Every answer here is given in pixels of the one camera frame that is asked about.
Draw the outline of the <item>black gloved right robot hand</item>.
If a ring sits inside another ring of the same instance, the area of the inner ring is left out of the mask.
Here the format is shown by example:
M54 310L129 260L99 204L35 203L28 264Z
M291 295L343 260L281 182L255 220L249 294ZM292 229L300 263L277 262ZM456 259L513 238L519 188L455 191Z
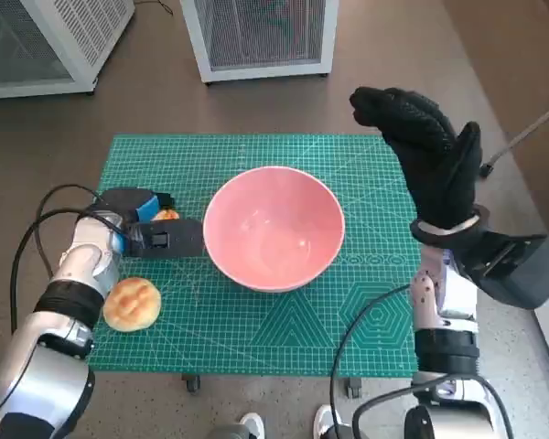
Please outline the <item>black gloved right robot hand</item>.
M457 133L439 105L415 91L359 87L353 118L378 129L396 154L417 218L451 230L475 215L481 131L468 122Z

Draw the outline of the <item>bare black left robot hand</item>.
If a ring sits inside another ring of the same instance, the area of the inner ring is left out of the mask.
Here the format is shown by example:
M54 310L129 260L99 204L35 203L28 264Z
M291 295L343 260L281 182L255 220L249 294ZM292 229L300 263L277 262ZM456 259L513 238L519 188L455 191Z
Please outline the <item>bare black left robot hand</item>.
M150 222L161 210L174 208L170 194L138 187L107 189L90 206L92 211L118 214L125 223Z

